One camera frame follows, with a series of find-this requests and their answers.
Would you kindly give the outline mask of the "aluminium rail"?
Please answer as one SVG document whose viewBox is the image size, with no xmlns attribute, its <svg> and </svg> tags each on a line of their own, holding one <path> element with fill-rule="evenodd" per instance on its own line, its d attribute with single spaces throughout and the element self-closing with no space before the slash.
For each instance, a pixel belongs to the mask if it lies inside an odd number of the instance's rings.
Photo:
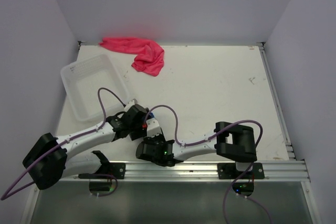
<svg viewBox="0 0 336 224">
<path fill-rule="evenodd" d="M 296 156 L 295 156 L 293 145 L 292 145 L 292 142 L 291 142 L 289 134 L 288 134 L 287 126 L 286 126 L 286 123 L 285 123 L 285 118 L 283 116 L 283 112 L 282 112 L 281 105 L 280 105 L 280 102 L 279 102 L 276 87 L 275 87 L 275 84 L 274 84 L 274 81 L 273 81 L 273 78 L 272 78 L 272 75 L 271 75 L 271 71 L 270 71 L 270 68 L 269 68 L 269 64 L 268 64 L 268 60 L 267 60 L 267 56 L 266 56 L 266 51 L 265 51 L 265 43 L 264 42 L 258 42 L 257 46 L 259 48 L 261 59 L 262 59 L 263 65 L 264 65 L 265 73 L 266 73 L 266 76 L 267 76 L 268 84 L 269 84 L 269 87 L 270 87 L 270 90 L 271 90 L 271 95 L 272 95 L 274 105 L 275 105 L 275 108 L 276 108 L 276 112 L 277 112 L 278 121 L 279 121 L 279 124 L 280 124 L 280 127 L 281 127 L 282 135 L 285 139 L 284 142 L 285 142 L 285 146 L 286 146 L 286 149 L 287 149 L 289 159 L 291 161 L 296 161 L 297 159 L 296 159 Z"/>
<path fill-rule="evenodd" d="M 219 179 L 218 162 L 185 162 L 174 167 L 157 166 L 150 162 L 111 162 L 126 163 L 124 180 L 129 182 L 213 182 Z M 271 182 L 307 182 L 310 180 L 304 161 L 264 161 L 264 179 L 242 179 L 245 181 L 263 180 Z M 79 178 L 79 174 L 94 173 L 95 165 L 89 163 L 67 167 L 62 177 Z"/>
</svg>

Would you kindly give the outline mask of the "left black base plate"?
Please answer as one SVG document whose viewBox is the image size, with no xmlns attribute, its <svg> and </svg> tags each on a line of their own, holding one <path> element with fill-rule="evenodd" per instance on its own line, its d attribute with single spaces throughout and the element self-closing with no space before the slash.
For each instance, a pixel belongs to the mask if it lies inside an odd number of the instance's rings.
<svg viewBox="0 0 336 224">
<path fill-rule="evenodd" d="M 80 179 L 111 179 L 109 175 L 116 179 L 124 179 L 126 163 L 105 163 L 94 173 L 79 174 Z"/>
</svg>

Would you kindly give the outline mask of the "front aluminium rail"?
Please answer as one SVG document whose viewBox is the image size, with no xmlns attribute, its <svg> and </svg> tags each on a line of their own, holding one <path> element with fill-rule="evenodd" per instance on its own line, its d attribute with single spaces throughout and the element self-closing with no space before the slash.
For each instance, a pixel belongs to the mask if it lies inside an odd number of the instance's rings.
<svg viewBox="0 0 336 224">
<path fill-rule="evenodd" d="M 111 162 L 126 163 L 124 180 L 129 182 L 213 182 L 219 179 L 218 162 L 185 162 L 174 167 L 157 166 L 150 162 Z M 245 181 L 263 180 L 271 182 L 307 182 L 310 180 L 304 161 L 264 161 L 264 179 L 242 179 Z M 95 165 L 89 163 L 67 167 L 62 177 L 79 178 L 79 174 L 94 173 Z"/>
</svg>

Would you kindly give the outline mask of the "right aluminium rail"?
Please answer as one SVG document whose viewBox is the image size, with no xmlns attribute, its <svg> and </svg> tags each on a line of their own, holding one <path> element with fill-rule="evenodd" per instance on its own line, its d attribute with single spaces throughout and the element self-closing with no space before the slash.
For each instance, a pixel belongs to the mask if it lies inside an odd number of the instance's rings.
<svg viewBox="0 0 336 224">
<path fill-rule="evenodd" d="M 270 71 L 270 68 L 269 68 L 269 64 L 268 64 L 268 60 L 267 60 L 267 56 L 266 56 L 266 51 L 265 51 L 265 43 L 264 42 L 258 42 L 257 46 L 259 48 L 261 59 L 262 59 L 263 65 L 264 65 L 265 73 L 266 73 L 266 76 L 267 76 L 268 84 L 269 84 L 269 87 L 270 87 L 270 90 L 271 90 L 271 95 L 272 95 L 274 105 L 275 105 L 275 108 L 276 108 L 276 112 L 277 112 L 278 121 L 279 121 L 279 124 L 280 124 L 280 127 L 281 127 L 282 135 L 285 139 L 284 142 L 285 142 L 285 146 L 286 146 L 286 149 L 287 149 L 289 159 L 291 161 L 296 161 L 297 159 L 296 159 L 296 156 L 295 156 L 293 145 L 292 145 L 292 142 L 291 142 L 289 134 L 288 134 L 287 126 L 286 126 L 286 123 L 285 123 L 285 118 L 283 116 L 283 112 L 282 112 L 281 105 L 280 105 L 280 102 L 279 102 L 276 87 L 275 87 L 275 84 L 274 84 L 274 81 L 273 81 L 273 78 L 272 78 L 272 75 L 271 75 L 271 71 Z"/>
</svg>

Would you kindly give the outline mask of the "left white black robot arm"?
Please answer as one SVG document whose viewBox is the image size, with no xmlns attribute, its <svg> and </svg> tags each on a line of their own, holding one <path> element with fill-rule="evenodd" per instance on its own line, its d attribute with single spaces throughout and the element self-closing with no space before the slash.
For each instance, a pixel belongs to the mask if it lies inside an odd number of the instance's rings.
<svg viewBox="0 0 336 224">
<path fill-rule="evenodd" d="M 121 116 L 107 117 L 86 130 L 64 135 L 42 135 L 23 159 L 23 166 L 40 190 L 48 189 L 60 179 L 72 175 L 81 178 L 104 178 L 112 173 L 106 156 L 94 147 L 129 136 L 144 137 L 144 119 L 148 109 L 135 104 Z"/>
</svg>

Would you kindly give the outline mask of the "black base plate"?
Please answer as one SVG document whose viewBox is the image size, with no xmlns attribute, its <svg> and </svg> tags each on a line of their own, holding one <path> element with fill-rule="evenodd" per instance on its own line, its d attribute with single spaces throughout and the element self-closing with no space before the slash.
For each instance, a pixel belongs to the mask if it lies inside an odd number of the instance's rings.
<svg viewBox="0 0 336 224">
<path fill-rule="evenodd" d="M 79 174 L 80 179 L 111 179 L 109 175 L 116 179 L 124 179 L 126 163 L 105 163 L 94 173 Z"/>
<path fill-rule="evenodd" d="M 217 173 L 219 179 L 236 179 L 246 168 L 242 171 L 237 170 L 235 163 L 218 163 Z M 264 179 L 264 168 L 262 163 L 253 163 L 251 170 L 248 171 L 241 179 Z"/>
</svg>

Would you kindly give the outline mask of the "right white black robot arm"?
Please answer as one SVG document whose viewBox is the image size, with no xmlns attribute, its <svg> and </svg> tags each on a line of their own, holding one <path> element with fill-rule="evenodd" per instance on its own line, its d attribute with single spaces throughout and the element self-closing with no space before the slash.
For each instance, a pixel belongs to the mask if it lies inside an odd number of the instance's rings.
<svg viewBox="0 0 336 224">
<path fill-rule="evenodd" d="M 211 153 L 235 161 L 236 176 L 246 178 L 253 171 L 251 163 L 257 160 L 253 128 L 217 122 L 214 132 L 206 133 L 194 142 L 178 144 L 175 140 L 166 140 L 161 127 L 156 127 L 147 131 L 135 156 L 158 166 L 173 167 L 192 157 Z"/>
</svg>

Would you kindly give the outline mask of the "pink towel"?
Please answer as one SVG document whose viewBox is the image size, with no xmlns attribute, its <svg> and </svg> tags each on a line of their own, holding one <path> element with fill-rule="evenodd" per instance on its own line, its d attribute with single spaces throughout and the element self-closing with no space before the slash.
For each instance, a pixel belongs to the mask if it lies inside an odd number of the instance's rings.
<svg viewBox="0 0 336 224">
<path fill-rule="evenodd" d="M 135 55 L 132 67 L 156 77 L 164 67 L 164 49 L 155 41 L 136 37 L 105 37 L 99 46 L 109 51 Z"/>
</svg>

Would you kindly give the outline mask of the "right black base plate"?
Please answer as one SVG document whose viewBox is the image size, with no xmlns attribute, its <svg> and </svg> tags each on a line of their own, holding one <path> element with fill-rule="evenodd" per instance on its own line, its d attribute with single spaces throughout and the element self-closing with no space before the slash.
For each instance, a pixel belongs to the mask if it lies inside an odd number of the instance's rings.
<svg viewBox="0 0 336 224">
<path fill-rule="evenodd" d="M 219 179 L 236 179 L 246 168 L 242 171 L 237 170 L 235 163 L 218 163 L 217 173 Z M 262 163 L 253 163 L 251 170 L 248 171 L 241 179 L 264 179 L 264 168 Z"/>
</svg>

